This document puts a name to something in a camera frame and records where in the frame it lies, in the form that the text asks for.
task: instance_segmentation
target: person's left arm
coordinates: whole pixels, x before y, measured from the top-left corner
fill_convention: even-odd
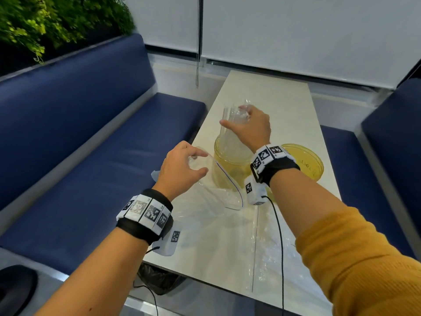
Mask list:
[[[197,171],[190,169],[189,156],[207,156],[207,153],[181,142],[167,154],[162,164],[153,189],[170,202],[208,172],[206,168]],[[145,240],[118,227],[114,228],[39,309],[36,316],[118,315],[147,248]]]

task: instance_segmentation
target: wristband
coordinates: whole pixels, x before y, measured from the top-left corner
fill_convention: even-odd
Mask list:
[[[150,245],[165,236],[167,222],[173,222],[172,209],[171,202],[163,194],[152,189],[144,190],[133,196],[119,212],[117,227]]]
[[[283,169],[298,169],[294,157],[284,148],[276,144],[262,146],[256,151],[250,164],[251,172],[258,183],[269,182],[277,171]]]

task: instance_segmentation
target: person's right arm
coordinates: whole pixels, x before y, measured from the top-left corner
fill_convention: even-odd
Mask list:
[[[269,143],[270,123],[255,107],[249,113],[247,124],[221,124],[254,153]],[[270,188],[334,315],[421,315],[421,264],[401,255],[355,208],[296,169],[278,171]]]

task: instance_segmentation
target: white roller blind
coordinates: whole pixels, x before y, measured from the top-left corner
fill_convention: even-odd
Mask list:
[[[394,88],[421,58],[421,0],[204,0],[206,58]]]
[[[197,0],[123,0],[146,44],[197,50]]]

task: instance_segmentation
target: blue bench backrest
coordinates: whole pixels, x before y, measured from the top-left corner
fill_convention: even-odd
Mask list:
[[[0,83],[0,210],[155,84],[139,34]]]
[[[421,234],[421,80],[404,82],[362,129]]]

